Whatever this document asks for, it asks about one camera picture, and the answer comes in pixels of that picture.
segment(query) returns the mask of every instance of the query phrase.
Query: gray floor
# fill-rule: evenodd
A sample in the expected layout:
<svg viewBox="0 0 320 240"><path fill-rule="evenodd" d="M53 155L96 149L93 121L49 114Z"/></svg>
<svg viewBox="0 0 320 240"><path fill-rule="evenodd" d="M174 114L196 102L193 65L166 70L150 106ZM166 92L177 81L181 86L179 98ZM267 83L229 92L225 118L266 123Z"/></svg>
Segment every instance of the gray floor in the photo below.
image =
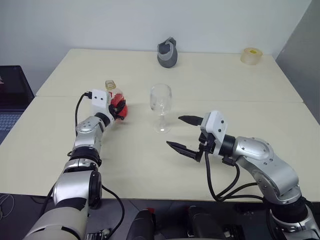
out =
<svg viewBox="0 0 320 240"><path fill-rule="evenodd" d="M0 240L21 240L36 222L41 204L26 195L14 195L15 206L11 215L0 220ZM265 212L260 203L232 203L211 201L173 201L123 199L125 218L112 240L125 240L136 214L145 208L154 208L156 215L156 240L183 237L186 235L186 213L191 205L206 208L216 220L224 224L242 225L246 240L270 240L266 227ZM9 202L2 205L6 213ZM87 232L98 232L114 227L121 216L121 208L115 199L104 199L97 210L90 210Z"/></svg>

